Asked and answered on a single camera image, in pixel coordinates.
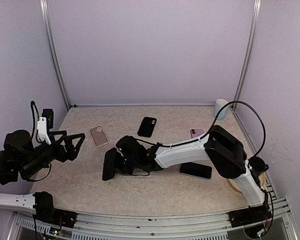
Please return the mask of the pink phone case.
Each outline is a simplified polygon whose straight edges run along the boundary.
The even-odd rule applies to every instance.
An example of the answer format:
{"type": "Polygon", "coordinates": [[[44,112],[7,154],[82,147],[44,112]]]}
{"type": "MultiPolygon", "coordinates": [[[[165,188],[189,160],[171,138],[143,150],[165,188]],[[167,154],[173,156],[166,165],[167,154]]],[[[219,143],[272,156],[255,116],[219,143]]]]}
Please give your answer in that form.
{"type": "Polygon", "coordinates": [[[90,129],[89,133],[96,148],[103,147],[109,143],[109,139],[101,126],[90,129]]]}

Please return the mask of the white-edged phone screen up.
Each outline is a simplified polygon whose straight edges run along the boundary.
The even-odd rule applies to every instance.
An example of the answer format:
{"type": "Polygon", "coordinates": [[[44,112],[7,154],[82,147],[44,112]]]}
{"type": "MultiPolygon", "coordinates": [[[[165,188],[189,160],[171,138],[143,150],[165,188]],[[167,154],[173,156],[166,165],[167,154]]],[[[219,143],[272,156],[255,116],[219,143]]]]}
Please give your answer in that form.
{"type": "Polygon", "coordinates": [[[194,162],[182,163],[179,173],[187,176],[210,180],[212,177],[212,167],[194,162]]]}

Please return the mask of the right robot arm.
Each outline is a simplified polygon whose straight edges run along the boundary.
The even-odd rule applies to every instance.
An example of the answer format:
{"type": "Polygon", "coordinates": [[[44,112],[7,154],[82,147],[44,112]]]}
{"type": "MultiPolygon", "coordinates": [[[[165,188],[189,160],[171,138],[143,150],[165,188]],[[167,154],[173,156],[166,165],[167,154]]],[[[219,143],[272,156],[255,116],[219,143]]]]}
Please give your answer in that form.
{"type": "Polygon", "coordinates": [[[235,182],[249,206],[246,218],[258,221],[266,212],[263,204],[267,198],[258,177],[269,166],[257,155],[248,158],[243,144],[220,125],[189,140],[170,145],[156,143],[150,148],[126,135],[116,144],[112,165],[117,172],[131,175],[135,169],[150,173],[204,160],[210,161],[221,177],[235,182]]]}

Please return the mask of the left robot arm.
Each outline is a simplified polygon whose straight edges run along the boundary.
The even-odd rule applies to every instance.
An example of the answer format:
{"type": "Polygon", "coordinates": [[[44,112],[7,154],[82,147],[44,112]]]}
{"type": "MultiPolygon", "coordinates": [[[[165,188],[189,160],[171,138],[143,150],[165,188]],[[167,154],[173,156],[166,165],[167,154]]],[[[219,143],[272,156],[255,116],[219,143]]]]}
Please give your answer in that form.
{"type": "MultiPolygon", "coordinates": [[[[27,130],[8,133],[4,149],[0,151],[0,185],[17,182],[19,177],[33,183],[32,177],[44,168],[51,169],[52,161],[64,163],[78,157],[86,138],[84,133],[68,135],[64,130],[54,131],[52,134],[59,136],[59,139],[34,147],[27,130]]],[[[0,193],[0,209],[41,214],[51,223],[60,218],[60,211],[54,207],[52,195],[46,191],[26,195],[0,193]]]]}

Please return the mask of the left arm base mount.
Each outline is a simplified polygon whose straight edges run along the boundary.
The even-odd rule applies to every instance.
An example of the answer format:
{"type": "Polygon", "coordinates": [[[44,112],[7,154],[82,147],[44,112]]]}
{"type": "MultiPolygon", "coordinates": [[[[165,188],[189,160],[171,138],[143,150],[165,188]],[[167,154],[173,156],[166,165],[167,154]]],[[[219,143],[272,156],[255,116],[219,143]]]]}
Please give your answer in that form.
{"type": "Polygon", "coordinates": [[[36,220],[59,227],[74,228],[78,215],[76,212],[55,208],[53,196],[46,191],[35,192],[32,196],[35,200],[33,208],[36,220]]]}

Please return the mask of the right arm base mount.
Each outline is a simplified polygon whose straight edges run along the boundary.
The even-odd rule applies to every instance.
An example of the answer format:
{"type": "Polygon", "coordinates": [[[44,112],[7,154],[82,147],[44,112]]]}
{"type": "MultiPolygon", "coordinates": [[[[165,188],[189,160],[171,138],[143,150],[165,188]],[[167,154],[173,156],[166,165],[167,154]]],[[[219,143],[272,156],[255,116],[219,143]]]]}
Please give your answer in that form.
{"type": "Polygon", "coordinates": [[[241,227],[272,219],[272,206],[272,198],[269,197],[269,193],[266,191],[264,192],[264,202],[260,206],[249,206],[248,208],[233,210],[228,213],[231,227],[241,227]]]}

